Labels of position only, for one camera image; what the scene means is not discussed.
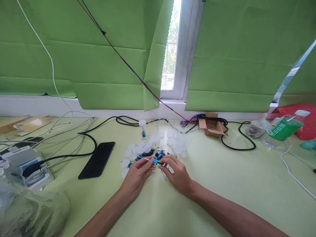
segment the cardboard box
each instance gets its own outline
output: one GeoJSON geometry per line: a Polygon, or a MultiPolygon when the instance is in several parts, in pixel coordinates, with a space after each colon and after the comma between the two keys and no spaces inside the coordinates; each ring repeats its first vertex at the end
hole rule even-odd
{"type": "Polygon", "coordinates": [[[48,118],[34,117],[14,125],[14,128],[21,131],[18,135],[24,136],[50,123],[48,118]]]}
{"type": "Polygon", "coordinates": [[[0,123],[0,134],[6,134],[16,130],[13,126],[17,123],[24,121],[25,119],[26,117],[12,118],[10,120],[0,123]]]}
{"type": "MultiPolygon", "coordinates": [[[[218,114],[207,112],[206,117],[217,118],[218,114]]],[[[219,138],[222,135],[227,135],[227,133],[224,133],[226,131],[225,126],[221,122],[218,122],[218,121],[212,121],[212,120],[200,118],[198,120],[198,126],[200,128],[205,129],[205,135],[207,136],[219,138]]]]}

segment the green label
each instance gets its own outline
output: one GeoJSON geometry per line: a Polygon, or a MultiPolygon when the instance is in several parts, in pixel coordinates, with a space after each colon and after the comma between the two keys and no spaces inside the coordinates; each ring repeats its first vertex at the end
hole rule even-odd
{"type": "Polygon", "coordinates": [[[272,129],[273,134],[269,136],[283,142],[300,128],[301,126],[299,124],[289,124],[286,121],[281,120],[274,129],[272,129]]]}

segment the hand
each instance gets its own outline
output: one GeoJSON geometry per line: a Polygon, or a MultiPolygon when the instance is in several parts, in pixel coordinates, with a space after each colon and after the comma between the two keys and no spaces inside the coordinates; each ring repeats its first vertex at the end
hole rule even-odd
{"type": "Polygon", "coordinates": [[[156,166],[153,164],[154,156],[146,158],[150,159],[150,161],[140,159],[131,165],[119,189],[119,191],[124,194],[129,202],[132,202],[136,198],[146,178],[155,172],[153,169],[151,169],[156,168],[156,166]]]}
{"type": "Polygon", "coordinates": [[[194,181],[190,178],[185,165],[179,161],[174,155],[164,156],[160,162],[165,163],[164,166],[159,166],[169,179],[170,183],[182,194],[188,196],[192,191],[194,181]],[[170,165],[174,173],[171,173],[166,167],[170,165]]]}

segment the white wall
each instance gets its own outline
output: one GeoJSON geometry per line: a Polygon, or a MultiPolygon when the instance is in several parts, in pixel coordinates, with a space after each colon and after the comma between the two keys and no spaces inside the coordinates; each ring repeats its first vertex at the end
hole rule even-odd
{"type": "MultiPolygon", "coordinates": [[[[143,110],[83,110],[77,99],[65,98],[67,104],[76,111],[82,111],[88,113],[92,117],[96,118],[108,118],[111,116],[129,116],[132,118],[144,118],[144,119],[157,119],[159,117],[174,117],[180,119],[175,112],[168,109],[163,104],[160,104],[159,108],[144,112],[143,110]]],[[[184,100],[163,100],[168,106],[173,108],[176,112],[181,114],[186,119],[190,119],[196,114],[204,113],[195,111],[184,111],[184,100]]],[[[270,107],[270,113],[275,109],[277,105],[272,104],[270,107]]],[[[43,96],[26,96],[26,95],[0,95],[0,117],[19,117],[25,115],[31,116],[46,116],[61,117],[63,114],[69,111],[69,108],[59,97],[52,97],[49,95],[43,96]]],[[[262,118],[263,113],[219,113],[219,117],[240,120],[254,120],[262,118]]],[[[75,113],[74,117],[84,118],[85,115],[81,113],[75,113]]]]}

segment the table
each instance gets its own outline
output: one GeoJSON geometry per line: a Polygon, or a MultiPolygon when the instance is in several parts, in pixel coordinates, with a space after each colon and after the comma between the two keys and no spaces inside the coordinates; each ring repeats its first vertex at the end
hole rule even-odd
{"type": "MultiPolygon", "coordinates": [[[[239,132],[239,124],[229,124],[225,142],[233,147],[252,145],[239,132]]],[[[139,128],[109,121],[89,133],[97,143],[116,142],[110,159],[98,178],[78,180],[90,157],[71,159],[52,168],[55,181],[44,192],[65,191],[71,212],[63,236],[74,236],[111,198],[123,182],[121,161],[128,144],[140,142],[139,128]]],[[[220,139],[204,135],[195,128],[188,156],[181,159],[192,179],[209,190],[261,216],[289,236],[314,236],[316,201],[289,175],[280,159],[280,148],[269,149],[254,140],[257,149],[234,151],[220,139]]],[[[165,145],[166,136],[159,145],[165,145]]],[[[316,166],[315,151],[298,146],[292,137],[291,152],[316,166]]],[[[74,138],[55,155],[69,154],[80,142],[74,138]]],[[[88,153],[93,142],[85,142],[77,153],[88,153]]],[[[293,174],[316,194],[316,174],[305,163],[290,154],[284,155],[293,174]]],[[[181,195],[159,169],[150,176],[138,198],[123,213],[107,236],[230,236],[206,211],[181,195]]]]}
{"type": "MultiPolygon", "coordinates": [[[[5,121],[7,119],[11,119],[11,118],[0,117],[0,121],[5,121]]],[[[61,133],[63,131],[66,131],[68,129],[71,129],[73,127],[76,127],[77,125],[80,125],[81,123],[83,123],[87,119],[86,118],[73,119],[70,124],[60,128],[60,129],[56,129],[48,134],[44,134],[48,129],[50,129],[54,125],[54,123],[58,120],[58,118],[49,118],[49,120],[51,121],[49,124],[35,130],[34,132],[31,132],[27,135],[24,135],[24,136],[13,136],[14,134],[16,134],[16,132],[10,132],[10,133],[4,134],[4,135],[0,134],[0,141],[4,141],[5,137],[10,138],[10,140],[13,140],[13,141],[22,141],[28,137],[37,137],[37,136],[41,136],[43,138],[48,138],[48,137],[53,136],[55,134],[58,134],[58,133],[61,133]]],[[[94,123],[96,120],[97,120],[97,118],[92,118],[91,123],[94,123]]],[[[61,120],[59,120],[58,123],[63,123],[63,122],[67,123],[68,121],[69,121],[69,118],[62,118],[61,120]]],[[[82,126],[76,128],[74,130],[71,130],[69,132],[66,132],[66,133],[61,134],[61,135],[56,136],[56,137],[52,137],[52,138],[48,139],[47,141],[45,141],[45,142],[51,143],[51,144],[41,143],[38,146],[36,146],[35,149],[40,151],[44,158],[46,158],[46,159],[50,158],[56,152],[58,152],[61,148],[63,148],[65,145],[67,145],[71,141],[71,138],[75,137],[78,132],[82,132],[85,129],[86,125],[87,124],[85,123],[82,126]]],[[[2,150],[3,148],[5,148],[5,146],[0,145],[0,150],[2,150]]]]}

